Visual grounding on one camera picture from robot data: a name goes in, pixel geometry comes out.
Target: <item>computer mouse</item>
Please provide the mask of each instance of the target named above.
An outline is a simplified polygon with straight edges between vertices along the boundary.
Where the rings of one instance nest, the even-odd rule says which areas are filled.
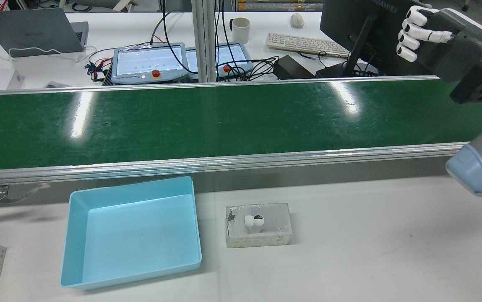
[[[294,13],[291,15],[291,20],[289,20],[289,23],[296,29],[301,29],[304,27],[304,19],[300,13]]]

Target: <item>laptop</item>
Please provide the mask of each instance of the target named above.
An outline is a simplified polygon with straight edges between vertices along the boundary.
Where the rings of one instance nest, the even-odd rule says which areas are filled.
[[[0,45],[10,57],[82,52],[88,38],[88,22],[69,23],[64,10],[13,10],[0,12]]]

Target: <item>light blue plastic tray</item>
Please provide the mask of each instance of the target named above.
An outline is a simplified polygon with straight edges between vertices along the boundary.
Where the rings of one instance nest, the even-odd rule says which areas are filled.
[[[189,176],[75,191],[60,285],[90,290],[202,262]]]

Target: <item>touchscreen display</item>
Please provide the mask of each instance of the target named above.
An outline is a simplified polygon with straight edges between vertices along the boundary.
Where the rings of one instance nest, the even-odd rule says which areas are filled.
[[[241,61],[238,64],[239,65],[241,65],[241,64],[245,65],[246,62],[242,62],[242,61],[246,60],[246,57],[245,57],[245,54],[242,51],[241,46],[239,44],[231,44],[230,47],[232,49],[232,53],[233,53],[233,57],[234,57],[235,61]],[[219,67],[223,66],[223,65],[221,65],[222,63],[227,63],[227,62],[233,61],[232,55],[229,53],[229,49],[228,49],[227,45],[222,45],[222,46],[216,48],[215,55],[216,55],[216,57],[218,57]],[[196,51],[195,50],[187,52],[187,61],[189,63],[189,70],[190,71],[198,71],[198,63],[197,63],[197,60],[196,60]]]
[[[181,47],[172,46],[177,58],[182,61]],[[118,52],[117,75],[146,73],[152,70],[183,69],[168,47],[143,48]]]

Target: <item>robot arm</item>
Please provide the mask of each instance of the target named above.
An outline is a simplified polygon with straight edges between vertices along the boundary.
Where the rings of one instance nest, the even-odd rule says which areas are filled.
[[[418,61],[446,82],[456,103],[482,102],[482,26],[458,11],[412,6],[398,34],[396,53]],[[482,133],[446,163],[471,193],[482,196]]]

